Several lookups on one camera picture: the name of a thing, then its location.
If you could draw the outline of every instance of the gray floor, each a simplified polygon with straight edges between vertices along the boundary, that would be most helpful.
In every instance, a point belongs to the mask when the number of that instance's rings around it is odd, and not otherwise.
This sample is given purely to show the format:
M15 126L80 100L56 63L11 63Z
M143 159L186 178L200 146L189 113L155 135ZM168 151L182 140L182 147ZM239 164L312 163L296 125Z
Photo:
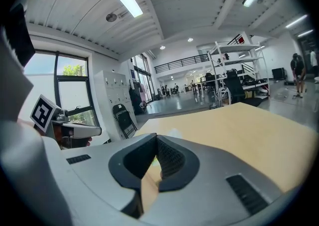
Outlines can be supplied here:
M263 101L259 108L318 131L319 84L307 81L307 91L304 93L303 98L294 98L296 88L294 86L285 86L283 81L273 82L270 89L271 97ZM147 114L137 116L138 128L141 128L151 118L208 110L209 104L213 102L214 99L211 93L205 94L204 99L198 94L194 95L192 92L165 97L150 103L151 107L148 106Z

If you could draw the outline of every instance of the wooden table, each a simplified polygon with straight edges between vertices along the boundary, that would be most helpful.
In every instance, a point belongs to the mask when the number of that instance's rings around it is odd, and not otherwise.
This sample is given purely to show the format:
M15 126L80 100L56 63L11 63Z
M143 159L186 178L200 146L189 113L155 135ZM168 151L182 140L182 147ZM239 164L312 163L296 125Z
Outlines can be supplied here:
M228 151L268 176L283 192L302 183L319 137L297 122L243 103L150 119L135 136L145 133L177 133L175 137ZM157 196L159 174L160 166L150 166L142 180L145 210Z

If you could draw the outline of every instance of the shelving unit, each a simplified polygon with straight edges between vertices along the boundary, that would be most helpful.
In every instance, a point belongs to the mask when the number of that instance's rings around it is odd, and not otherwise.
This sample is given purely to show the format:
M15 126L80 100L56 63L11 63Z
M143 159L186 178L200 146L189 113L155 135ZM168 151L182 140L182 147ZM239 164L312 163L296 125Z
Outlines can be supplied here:
M257 57L253 57L251 51L253 49L256 50L258 48L259 48L259 51L257 52L258 53ZM250 57L237 58L237 59L233 59L233 60L224 60L223 59L223 54L233 53L233 52L248 52ZM249 89L254 89L256 87L268 84L268 96L270 95L268 70L267 70L266 61L265 61L264 54L263 54L263 51L261 49L260 44L258 44L258 45L253 45L253 44L219 45L218 42L216 41L215 46L213 47L212 50L210 50L208 52L208 55L209 55L209 60L211 62L215 76L217 76L215 69L218 67L223 67L223 74L222 75L225 75L225 77L221 77L221 78L218 78L215 80L216 87L219 87L218 81L220 81L222 83L222 88L218 88L218 90L216 92L216 96L217 96L216 100L217 100L217 103L219 104L219 106L222 106L223 97L225 96L226 93L228 94L229 104L231 104L231 97L230 97L231 94L229 92L229 89L227 87L225 88L224 81L223 81L224 79L227 78L227 70L226 70L227 65L252 62L253 63L253 67L252 67L253 71L241 73L241 74L238 74L238 76L250 75L252 78L257 80L258 79L257 75L260 73L260 71L257 69L256 61L260 60L260 59L263 60L265 67L266 67L266 72L267 72L267 82L255 84L255 85L250 85L250 86L243 86L243 89L249 90ZM220 62L217 62L216 60L212 59L212 56L214 56L214 55L219 55Z

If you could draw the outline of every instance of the sky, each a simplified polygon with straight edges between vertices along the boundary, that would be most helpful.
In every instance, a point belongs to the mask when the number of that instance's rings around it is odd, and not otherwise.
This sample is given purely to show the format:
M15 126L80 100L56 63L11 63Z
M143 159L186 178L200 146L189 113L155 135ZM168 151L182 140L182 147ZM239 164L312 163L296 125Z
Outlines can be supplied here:
M55 55L36 53L24 68L25 74L53 74ZM62 75L63 69L68 65L85 65L86 62L80 59L60 56L58 59L57 75Z

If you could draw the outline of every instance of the white cabinet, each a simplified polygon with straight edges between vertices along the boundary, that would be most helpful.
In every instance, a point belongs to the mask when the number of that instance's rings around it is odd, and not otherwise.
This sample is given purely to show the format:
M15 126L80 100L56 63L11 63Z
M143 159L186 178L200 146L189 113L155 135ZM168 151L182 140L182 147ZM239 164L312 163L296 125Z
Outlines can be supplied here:
M134 124L137 124L125 75L101 71L94 76L94 83L103 123L111 141L124 139L119 124L114 118L113 107L123 104L129 111Z

